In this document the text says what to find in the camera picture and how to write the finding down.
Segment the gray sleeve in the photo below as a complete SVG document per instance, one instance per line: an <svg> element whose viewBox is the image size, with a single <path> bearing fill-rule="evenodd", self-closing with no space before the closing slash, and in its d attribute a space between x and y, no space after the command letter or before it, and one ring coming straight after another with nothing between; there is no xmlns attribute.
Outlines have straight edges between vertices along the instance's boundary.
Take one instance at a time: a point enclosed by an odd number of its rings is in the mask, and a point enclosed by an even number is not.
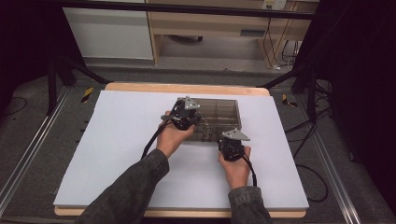
<svg viewBox="0 0 396 224"><path fill-rule="evenodd" d="M168 172L166 156L152 150L105 189L75 223L140 223L157 183Z"/></svg>
<svg viewBox="0 0 396 224"><path fill-rule="evenodd" d="M262 191L257 187L233 189L228 194L232 209L233 224L272 223L272 219L264 207Z"/></svg>

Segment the person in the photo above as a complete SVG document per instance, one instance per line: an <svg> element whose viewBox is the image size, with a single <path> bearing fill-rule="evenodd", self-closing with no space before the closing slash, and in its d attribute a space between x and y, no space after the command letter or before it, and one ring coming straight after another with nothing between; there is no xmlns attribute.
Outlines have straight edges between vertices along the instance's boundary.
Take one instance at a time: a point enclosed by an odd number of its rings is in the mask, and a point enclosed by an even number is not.
<svg viewBox="0 0 396 224"><path fill-rule="evenodd" d="M129 167L105 189L79 216L75 223L130 224L140 223L157 183L169 172L168 158L180 144L193 134L194 125L187 131L178 130L172 123L157 137L157 146L144 159ZM250 147L245 147L250 155ZM228 194L232 209L231 222L272 223L265 209L261 190L248 187L249 167L243 160L225 161L219 154L231 191Z"/></svg>

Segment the clear plastic box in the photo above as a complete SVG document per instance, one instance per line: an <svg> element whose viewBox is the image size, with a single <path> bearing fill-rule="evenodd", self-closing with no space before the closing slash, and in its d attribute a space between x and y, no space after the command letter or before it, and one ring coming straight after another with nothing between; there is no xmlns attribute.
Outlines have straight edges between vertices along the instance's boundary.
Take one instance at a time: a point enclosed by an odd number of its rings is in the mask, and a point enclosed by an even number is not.
<svg viewBox="0 0 396 224"><path fill-rule="evenodd" d="M194 134L186 139L194 142L217 142L223 132L241 130L238 102L236 100L191 98L200 105L197 113L202 116Z"/></svg>

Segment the metal frame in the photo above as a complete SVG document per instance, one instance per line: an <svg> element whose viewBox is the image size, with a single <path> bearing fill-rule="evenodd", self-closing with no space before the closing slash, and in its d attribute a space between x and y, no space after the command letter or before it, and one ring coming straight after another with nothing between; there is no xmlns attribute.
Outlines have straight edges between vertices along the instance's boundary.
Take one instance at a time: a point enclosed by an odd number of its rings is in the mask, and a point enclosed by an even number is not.
<svg viewBox="0 0 396 224"><path fill-rule="evenodd" d="M296 97L299 105L306 105L304 99L300 95ZM303 109L303 106L300 106L304 117L309 119L307 112ZM315 131L313 134L315 144L317 145L316 150L318 152L320 161L323 165L324 171L326 172L327 177L329 178L329 182L332 186L332 190L334 192L335 198L341 208L341 211L346 219L346 223L348 224L358 224L361 223L361 219L359 218L358 212L355 209L352 201L349 198L349 194L347 193L347 189L344 186L344 183L335 169L334 164L332 163L332 159L330 158L329 153L320 137L318 131Z"/></svg>
<svg viewBox="0 0 396 224"><path fill-rule="evenodd" d="M17 190L18 185L21 183L24 175L29 169L30 164L35 158L35 154L40 149L41 144L44 142L47 134L50 131L53 123L57 119L59 113L61 112L64 102L67 99L68 93L70 92L71 87L64 87L59 98L59 104L54 108L53 113L47 115L41 124L38 131L35 133L35 137L30 142L28 148L24 152L22 158L18 162L11 176L9 177L7 183L3 186L0 191L0 217L6 210L7 205L11 201L12 196Z"/></svg>
<svg viewBox="0 0 396 224"><path fill-rule="evenodd" d="M242 17L264 17L296 20L330 19L332 15L319 15L311 12L294 12L282 10L264 10L235 7L201 7L167 4L124 3L105 1L79 1L79 0L35 0L38 4L54 7L77 7L91 9L111 9L125 11L155 11L172 13L191 13Z"/></svg>

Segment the white cabinet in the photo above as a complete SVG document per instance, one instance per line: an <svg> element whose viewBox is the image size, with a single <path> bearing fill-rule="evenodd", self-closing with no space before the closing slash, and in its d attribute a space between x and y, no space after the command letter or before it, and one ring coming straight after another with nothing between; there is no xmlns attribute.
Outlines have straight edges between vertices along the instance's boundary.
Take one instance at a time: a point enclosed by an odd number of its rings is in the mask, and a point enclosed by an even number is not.
<svg viewBox="0 0 396 224"><path fill-rule="evenodd" d="M153 60L146 12L64 8L64 13L83 57Z"/></svg>

